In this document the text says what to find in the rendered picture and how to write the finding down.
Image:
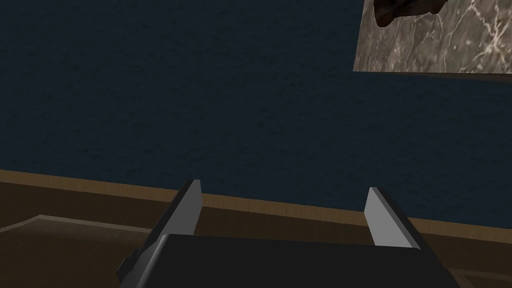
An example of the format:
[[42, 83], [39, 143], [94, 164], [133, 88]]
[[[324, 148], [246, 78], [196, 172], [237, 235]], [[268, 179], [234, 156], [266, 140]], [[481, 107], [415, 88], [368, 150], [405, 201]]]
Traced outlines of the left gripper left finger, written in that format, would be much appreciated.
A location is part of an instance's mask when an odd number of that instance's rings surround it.
[[151, 231], [151, 242], [154, 243], [167, 234], [193, 235], [202, 207], [201, 182], [198, 179], [188, 179]]

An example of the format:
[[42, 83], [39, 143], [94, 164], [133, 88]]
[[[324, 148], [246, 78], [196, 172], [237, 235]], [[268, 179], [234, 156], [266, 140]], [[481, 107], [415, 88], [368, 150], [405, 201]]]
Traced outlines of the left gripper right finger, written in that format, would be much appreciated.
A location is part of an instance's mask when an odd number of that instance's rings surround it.
[[376, 246], [420, 248], [377, 187], [369, 188], [363, 213]]

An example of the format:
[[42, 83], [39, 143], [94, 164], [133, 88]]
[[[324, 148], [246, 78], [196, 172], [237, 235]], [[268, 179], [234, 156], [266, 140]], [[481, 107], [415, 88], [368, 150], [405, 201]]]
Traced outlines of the marble table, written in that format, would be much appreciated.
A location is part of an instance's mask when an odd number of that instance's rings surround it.
[[512, 0], [447, 0], [437, 14], [376, 24], [364, 0], [353, 69], [466, 77], [512, 76]]

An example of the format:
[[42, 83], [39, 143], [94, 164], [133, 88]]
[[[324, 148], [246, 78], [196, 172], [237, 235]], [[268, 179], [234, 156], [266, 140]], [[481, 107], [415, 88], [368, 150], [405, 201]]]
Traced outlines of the dark brown object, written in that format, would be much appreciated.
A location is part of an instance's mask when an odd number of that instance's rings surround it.
[[376, 25], [387, 27], [396, 18], [439, 14], [449, 0], [373, 0]]

